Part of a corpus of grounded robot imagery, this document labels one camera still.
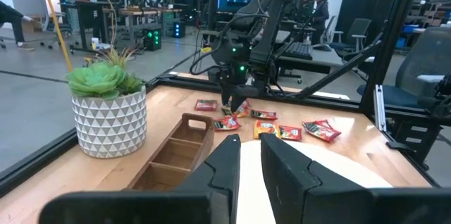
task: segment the black metal frame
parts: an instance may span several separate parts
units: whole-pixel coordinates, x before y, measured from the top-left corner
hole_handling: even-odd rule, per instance
[[[315,106],[320,108],[329,108],[339,111],[348,111],[355,113],[363,113],[370,120],[373,120],[373,89],[376,84],[381,84],[385,78],[388,66],[390,64],[390,59],[395,48],[395,42],[397,39],[397,34],[400,31],[400,24],[403,23],[408,12],[408,5],[412,0],[395,0],[392,13],[387,24],[385,31],[388,33],[383,40],[382,49],[380,53],[376,56],[375,68],[370,75],[369,81],[367,83],[367,88],[365,95],[362,98],[362,102],[348,101],[342,99],[332,99],[327,97],[317,97],[308,96],[305,99],[283,99],[281,97],[259,97],[263,100],[269,101],[279,101],[290,104],[299,104],[306,106]],[[215,14],[215,8],[210,7],[210,13]],[[188,89],[195,89],[206,92],[219,93],[219,86],[206,80],[198,80],[186,77],[178,77],[176,75],[168,75],[170,71],[179,66],[180,64],[186,62],[188,59],[192,58],[195,54],[188,56],[181,62],[170,67],[159,77],[149,81],[147,83],[147,93],[152,91],[155,87],[159,85],[172,86],[172,87],[182,87]],[[318,84],[312,85],[311,89],[322,88],[330,82],[330,78],[327,80],[322,80]],[[434,121],[429,118],[426,112],[416,109],[408,109],[403,107],[389,106],[385,107],[387,117],[397,117],[406,120],[418,120],[427,123],[442,123],[444,121]],[[386,132],[383,132],[385,137],[389,142],[394,142],[394,139]],[[22,161],[18,162],[14,166],[8,168],[4,172],[0,173],[0,197],[10,192],[12,189],[20,185],[22,182],[26,181],[28,178],[33,176],[36,172],[44,168],[55,158],[64,154],[71,147],[78,143],[78,138],[75,132],[75,128],[67,132],[63,136],[55,139],[51,143],[42,147],[35,153],[24,158]],[[404,157],[411,162],[411,164],[430,182],[433,186],[439,187],[437,182],[433,180],[424,169],[408,154],[403,153]]]

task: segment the office chair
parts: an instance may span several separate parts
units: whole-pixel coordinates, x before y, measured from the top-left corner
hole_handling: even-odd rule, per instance
[[[0,47],[6,49],[5,41],[0,37]]]
[[[356,18],[347,32],[345,42],[342,42],[343,31],[332,31],[331,40],[335,34],[338,34],[338,43],[333,42],[329,46],[337,50],[361,51],[364,48],[364,39],[370,24],[369,19]]]
[[[383,86],[385,104],[420,108],[418,97],[433,97],[434,87],[451,71],[450,43],[451,28],[427,28],[402,62],[395,86]],[[357,93],[363,95],[365,86]]]
[[[333,21],[335,20],[335,15],[332,16],[332,18],[329,20],[329,24],[327,25],[326,30],[324,30],[323,34],[321,35],[321,43],[323,44],[330,44],[333,41],[332,32],[330,31],[330,27],[332,26]]]
[[[42,32],[53,32],[55,34],[55,37],[51,38],[48,42],[47,42],[47,47],[49,49],[53,49],[52,44],[54,42],[58,42],[59,45],[61,45],[59,38],[58,38],[58,34],[56,33],[56,28],[55,28],[55,23],[50,23],[50,16],[47,13],[47,5],[45,4],[45,0],[40,0],[41,1],[41,7],[44,11],[44,19],[41,19],[41,25],[42,25]],[[66,16],[65,13],[57,13],[55,12],[55,15],[57,18],[64,18]],[[59,30],[61,31],[61,34],[63,35],[64,39],[69,38],[72,35],[72,27],[70,26],[70,24],[65,24],[65,23],[58,23],[59,26]]]

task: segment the white geometric planter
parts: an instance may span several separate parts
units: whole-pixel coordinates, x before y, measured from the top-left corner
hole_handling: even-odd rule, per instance
[[[137,151],[146,139],[146,89],[103,100],[72,97],[78,144],[89,156],[115,158]]]

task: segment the keyboard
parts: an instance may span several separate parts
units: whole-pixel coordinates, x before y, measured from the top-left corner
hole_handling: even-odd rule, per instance
[[[301,42],[292,43],[290,47],[288,47],[288,49],[285,51],[284,56],[312,60],[311,45],[303,44]]]

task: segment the wooden tray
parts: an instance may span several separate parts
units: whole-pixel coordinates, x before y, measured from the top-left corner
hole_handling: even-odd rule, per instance
[[[184,113],[127,189],[173,189],[205,160],[213,139],[214,126],[210,117]]]

